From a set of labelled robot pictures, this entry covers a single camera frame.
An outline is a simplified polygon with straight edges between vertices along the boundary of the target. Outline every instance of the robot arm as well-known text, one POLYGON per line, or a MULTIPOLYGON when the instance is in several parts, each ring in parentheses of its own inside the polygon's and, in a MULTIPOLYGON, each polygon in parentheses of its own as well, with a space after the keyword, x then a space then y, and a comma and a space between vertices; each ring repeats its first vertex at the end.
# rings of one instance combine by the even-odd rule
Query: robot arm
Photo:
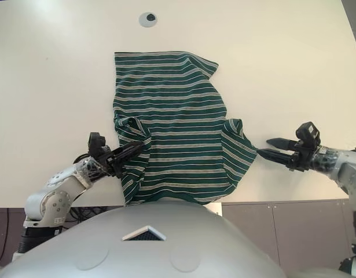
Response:
POLYGON ((52 176, 43 189, 27 199, 19 254, 61 233, 72 203, 103 177, 120 178, 123 163, 138 155, 143 143, 131 142, 111 151, 104 137, 90 133, 88 147, 88 154, 52 176))
MULTIPOLYGON (((258 154, 265 159, 281 163, 290 170, 312 169, 325 174, 348 194, 350 206, 354 211, 355 238, 351 247, 356 254, 356 149, 343 151, 320 145, 320 133, 311 122, 301 125, 296 131, 296 136, 299 141, 283 138, 267 140, 276 148, 294 151, 291 155, 273 149, 260 149, 258 154)), ((356 258, 347 259, 345 262, 350 264, 349 273, 356 276, 356 258)))

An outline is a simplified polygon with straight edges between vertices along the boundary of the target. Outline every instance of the cabinet door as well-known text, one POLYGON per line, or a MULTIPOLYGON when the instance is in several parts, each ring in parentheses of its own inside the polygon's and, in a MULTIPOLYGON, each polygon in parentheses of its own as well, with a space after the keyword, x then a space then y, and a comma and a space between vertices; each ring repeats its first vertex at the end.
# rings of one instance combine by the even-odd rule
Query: cabinet door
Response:
POLYGON ((223 204, 222 210, 224 218, 235 224, 259 249, 279 264, 273 213, 270 205, 223 204))
POLYGON ((274 204, 280 265, 337 269, 349 257, 341 201, 274 204))

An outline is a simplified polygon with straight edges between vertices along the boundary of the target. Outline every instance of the vent grille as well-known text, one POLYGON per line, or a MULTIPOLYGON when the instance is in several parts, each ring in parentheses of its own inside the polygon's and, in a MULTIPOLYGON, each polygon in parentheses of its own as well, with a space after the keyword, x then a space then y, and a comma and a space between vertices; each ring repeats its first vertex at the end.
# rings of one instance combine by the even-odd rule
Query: vent grille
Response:
POLYGON ((129 233, 128 235, 122 238, 123 241, 130 240, 157 240, 164 241, 166 240, 165 235, 157 231, 155 228, 151 226, 145 226, 140 228, 134 232, 129 233))
POLYGON ((150 231, 147 231, 147 232, 141 233, 138 236, 134 236, 128 240, 162 240, 162 239, 160 239, 159 237, 157 237, 150 231))

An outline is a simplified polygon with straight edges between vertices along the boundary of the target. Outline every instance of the green striped shirt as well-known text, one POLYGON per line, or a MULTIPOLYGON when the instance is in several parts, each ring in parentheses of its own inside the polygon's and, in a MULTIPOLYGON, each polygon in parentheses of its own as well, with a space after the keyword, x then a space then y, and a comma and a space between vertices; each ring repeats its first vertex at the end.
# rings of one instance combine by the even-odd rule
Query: green striped shirt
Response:
POLYGON ((115 53, 115 128, 143 141, 123 167, 126 204, 175 197, 207 204, 230 194, 256 157, 242 121, 226 120, 209 78, 218 64, 188 52, 115 53))

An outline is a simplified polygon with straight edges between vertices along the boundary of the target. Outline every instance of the white table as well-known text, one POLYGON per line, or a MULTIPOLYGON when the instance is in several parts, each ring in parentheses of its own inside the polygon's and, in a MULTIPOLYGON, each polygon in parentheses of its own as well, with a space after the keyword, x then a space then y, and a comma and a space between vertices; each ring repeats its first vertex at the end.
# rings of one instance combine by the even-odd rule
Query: white table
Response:
MULTIPOLYGON (((312 120, 322 143, 356 146, 356 44, 339 0, 37 0, 0 2, 0 207, 22 207, 113 129, 115 51, 183 50, 219 63, 212 83, 266 147, 312 120), (154 12, 152 28, 138 24, 154 12)), ((317 173, 257 158, 223 202, 346 197, 317 173)), ((107 178, 77 205, 123 203, 107 178)))

